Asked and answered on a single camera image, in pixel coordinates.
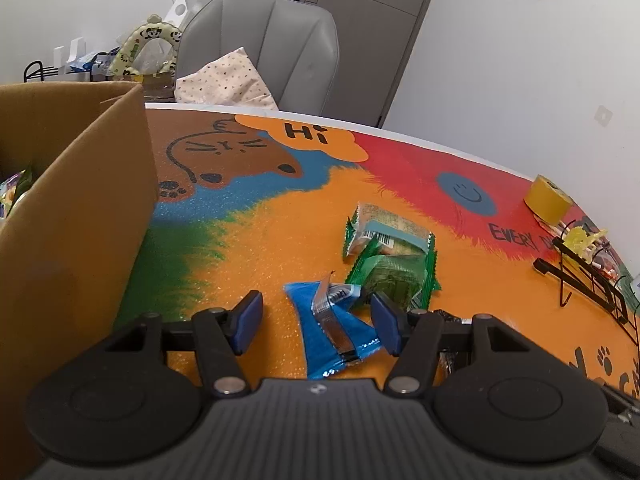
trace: chair backrest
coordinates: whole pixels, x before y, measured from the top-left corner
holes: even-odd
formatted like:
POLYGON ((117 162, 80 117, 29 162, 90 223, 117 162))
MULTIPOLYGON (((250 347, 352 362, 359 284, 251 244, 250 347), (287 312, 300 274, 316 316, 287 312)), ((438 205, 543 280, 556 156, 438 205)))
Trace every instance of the chair backrest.
POLYGON ((176 74, 241 46, 280 110, 321 114, 338 68, 330 12, 292 0, 211 0, 182 35, 176 74))

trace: door frame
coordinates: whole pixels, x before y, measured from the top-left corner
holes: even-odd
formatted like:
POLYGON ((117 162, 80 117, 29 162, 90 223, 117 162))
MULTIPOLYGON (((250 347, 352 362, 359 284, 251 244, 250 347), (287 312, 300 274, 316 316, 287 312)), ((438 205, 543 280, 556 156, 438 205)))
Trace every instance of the door frame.
POLYGON ((386 95, 385 103, 382 106, 382 110, 380 110, 380 118, 378 120, 378 124, 376 125, 378 128, 382 127, 382 124, 385 123, 386 115, 389 113, 389 108, 391 108, 391 103, 396 96, 396 92, 398 91, 398 86, 400 85, 400 81, 402 79, 402 74, 404 74, 404 69, 409 62, 409 58, 411 56, 411 52, 414 49, 415 40, 418 37, 418 33, 420 32, 420 28, 422 27, 422 22, 424 21, 424 17, 427 14, 427 8, 429 7, 429 3, 431 0, 423 0, 422 5, 420 6, 420 10, 418 11, 418 15, 415 19, 414 28, 411 31, 409 36, 409 40, 407 41, 406 48, 404 49, 404 53, 400 59, 400 65, 398 65, 398 70, 396 71, 396 75, 391 83, 391 87, 389 88, 389 92, 386 95))

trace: ribbed gray surface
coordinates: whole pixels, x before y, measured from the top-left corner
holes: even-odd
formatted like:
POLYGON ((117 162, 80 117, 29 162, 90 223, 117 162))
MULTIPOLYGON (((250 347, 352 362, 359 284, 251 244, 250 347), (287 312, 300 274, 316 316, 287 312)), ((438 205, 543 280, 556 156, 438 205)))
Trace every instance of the ribbed gray surface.
POLYGON ((536 469, 482 460, 443 437, 413 400, 370 380, 264 380, 244 399, 222 400, 189 438, 119 469, 45 462, 31 480, 514 480, 609 478, 587 458, 536 469), (323 393, 314 393, 322 384, 323 393))

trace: patterned cloth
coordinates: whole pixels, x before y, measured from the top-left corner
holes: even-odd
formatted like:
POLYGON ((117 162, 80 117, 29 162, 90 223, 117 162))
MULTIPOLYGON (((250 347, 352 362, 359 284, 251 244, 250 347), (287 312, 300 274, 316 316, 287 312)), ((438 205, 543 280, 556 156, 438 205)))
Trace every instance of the patterned cloth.
POLYGON ((278 109, 243 47, 178 79, 175 100, 178 103, 278 109))

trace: brown bear drawing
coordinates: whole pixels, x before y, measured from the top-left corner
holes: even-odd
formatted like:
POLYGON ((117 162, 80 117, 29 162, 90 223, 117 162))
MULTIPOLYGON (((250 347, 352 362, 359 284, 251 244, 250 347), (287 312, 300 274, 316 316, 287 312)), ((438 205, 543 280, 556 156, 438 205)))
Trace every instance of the brown bear drawing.
POLYGON ((271 137, 233 115, 194 110, 148 110, 161 202, 178 202, 199 184, 227 186, 239 176, 273 171, 302 176, 299 162, 271 137))

